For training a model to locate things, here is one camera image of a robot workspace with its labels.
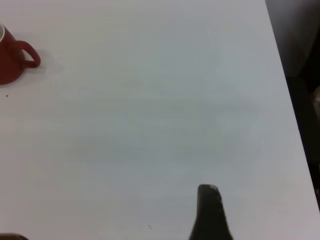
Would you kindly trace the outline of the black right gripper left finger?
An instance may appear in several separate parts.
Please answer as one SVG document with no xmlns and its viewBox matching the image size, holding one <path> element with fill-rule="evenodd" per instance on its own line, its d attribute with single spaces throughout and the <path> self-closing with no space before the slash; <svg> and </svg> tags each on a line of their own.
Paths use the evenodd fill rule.
<svg viewBox="0 0 320 240">
<path fill-rule="evenodd" d="M 0 233 L 0 240 L 29 240 L 18 233 Z"/>
</svg>

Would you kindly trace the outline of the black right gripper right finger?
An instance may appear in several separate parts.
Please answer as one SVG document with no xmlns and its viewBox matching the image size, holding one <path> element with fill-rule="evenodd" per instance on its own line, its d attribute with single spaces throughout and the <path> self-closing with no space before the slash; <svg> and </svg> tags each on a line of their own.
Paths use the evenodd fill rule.
<svg viewBox="0 0 320 240">
<path fill-rule="evenodd" d="M 222 196 L 215 185 L 201 184 L 197 189 L 196 218 L 190 240 L 232 240 Z"/>
</svg>

